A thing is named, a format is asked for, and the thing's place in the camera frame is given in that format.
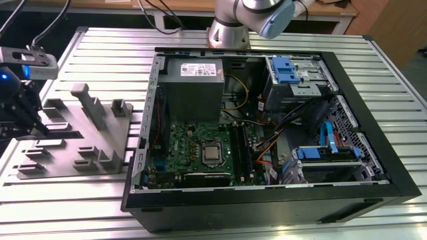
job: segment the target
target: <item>motherboard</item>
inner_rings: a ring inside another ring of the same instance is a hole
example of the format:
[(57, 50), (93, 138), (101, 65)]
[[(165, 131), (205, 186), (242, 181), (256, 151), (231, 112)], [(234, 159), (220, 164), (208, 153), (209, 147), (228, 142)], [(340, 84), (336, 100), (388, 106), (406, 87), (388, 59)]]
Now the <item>motherboard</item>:
[(151, 188), (266, 184), (251, 153), (256, 126), (173, 123), (169, 131), (168, 155), (153, 160), (156, 173), (148, 176)]

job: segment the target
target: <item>blue light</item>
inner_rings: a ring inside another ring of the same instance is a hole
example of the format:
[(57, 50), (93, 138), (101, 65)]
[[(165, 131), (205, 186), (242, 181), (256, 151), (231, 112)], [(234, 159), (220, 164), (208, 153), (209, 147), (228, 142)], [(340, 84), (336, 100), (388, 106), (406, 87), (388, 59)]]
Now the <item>blue light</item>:
[(29, 66), (28, 65), (24, 65), (23, 66), (23, 69), (24, 69), (24, 76), (25, 76), (25, 78), (28, 79), (29, 78)]

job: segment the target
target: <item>white table leg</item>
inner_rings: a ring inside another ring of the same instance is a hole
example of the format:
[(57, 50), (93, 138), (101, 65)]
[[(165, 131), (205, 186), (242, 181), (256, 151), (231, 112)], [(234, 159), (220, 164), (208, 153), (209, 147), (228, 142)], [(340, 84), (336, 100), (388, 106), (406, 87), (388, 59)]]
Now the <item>white table leg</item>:
[(352, 22), (352, 19), (354, 19), (352, 16), (342, 16), (340, 20), (334, 28), (332, 34), (343, 35), (347, 31), (350, 23)]

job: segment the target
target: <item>yellow wire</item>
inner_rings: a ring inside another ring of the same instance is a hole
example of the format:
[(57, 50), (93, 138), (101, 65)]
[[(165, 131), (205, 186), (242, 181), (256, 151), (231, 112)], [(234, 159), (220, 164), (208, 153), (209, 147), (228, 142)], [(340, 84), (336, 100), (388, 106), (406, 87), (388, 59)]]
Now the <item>yellow wire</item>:
[(242, 108), (242, 107), (243, 107), (243, 105), (244, 105), (244, 104), (247, 104), (248, 99), (250, 99), (250, 90), (248, 90), (247, 86), (244, 85), (244, 83), (240, 81), (240, 79), (239, 79), (239, 78), (236, 78), (234, 75), (224, 74), (224, 76), (230, 76), (230, 77), (232, 77), (232, 78), (234, 78), (234, 79), (240, 83), (240, 85), (242, 85), (242, 87), (244, 88), (244, 91), (246, 91), (246, 98), (244, 98), (244, 102), (243, 102), (239, 106), (232, 107), (232, 108), (221, 108), (221, 109), (220, 109), (221, 111), (232, 111), (232, 110), (238, 110), (239, 108)]

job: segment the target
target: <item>blue plastic latch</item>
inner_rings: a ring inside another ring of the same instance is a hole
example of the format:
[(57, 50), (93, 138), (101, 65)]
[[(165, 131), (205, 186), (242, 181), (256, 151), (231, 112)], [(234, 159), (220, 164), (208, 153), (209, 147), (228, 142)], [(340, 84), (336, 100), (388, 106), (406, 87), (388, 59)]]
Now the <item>blue plastic latch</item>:
[(283, 168), (282, 168), (282, 174), (286, 173), (287, 169), (290, 168), (290, 161), (286, 162)]
[(296, 149), (296, 156), (298, 156), (298, 159), (304, 158), (304, 153), (303, 153), (302, 149)]
[(295, 74), (295, 66), (287, 57), (274, 57), (272, 68), (279, 84), (299, 84), (302, 82)]
[(354, 152), (354, 155), (355, 155), (355, 159), (359, 160), (362, 158), (360, 149), (358, 147), (354, 147), (352, 148), (352, 152)]
[(320, 145), (328, 145), (332, 149), (332, 153), (336, 154), (339, 152), (335, 144), (335, 137), (334, 137), (334, 127), (330, 121), (324, 121), (320, 127)]
[(303, 151), (307, 159), (319, 159), (320, 158), (319, 150), (316, 147), (304, 147), (304, 148), (300, 148), (300, 150)]

